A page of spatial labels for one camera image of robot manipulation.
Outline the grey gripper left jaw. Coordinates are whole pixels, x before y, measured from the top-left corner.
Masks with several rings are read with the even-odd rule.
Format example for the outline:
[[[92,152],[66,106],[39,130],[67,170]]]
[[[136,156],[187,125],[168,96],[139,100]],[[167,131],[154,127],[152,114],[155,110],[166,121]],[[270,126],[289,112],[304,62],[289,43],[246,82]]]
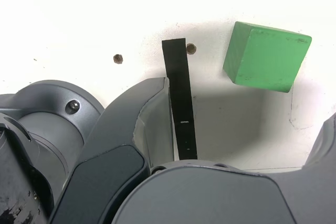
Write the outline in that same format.
[[[110,223],[151,170],[173,160],[169,80],[146,79],[99,117],[50,222]]]

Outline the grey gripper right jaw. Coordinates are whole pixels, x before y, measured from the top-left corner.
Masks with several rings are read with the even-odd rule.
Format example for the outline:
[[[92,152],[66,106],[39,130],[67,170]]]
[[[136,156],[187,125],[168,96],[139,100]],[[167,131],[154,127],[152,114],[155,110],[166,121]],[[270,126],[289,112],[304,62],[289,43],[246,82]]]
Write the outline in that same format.
[[[335,117],[300,170],[171,167],[142,182],[113,223],[335,223]]]

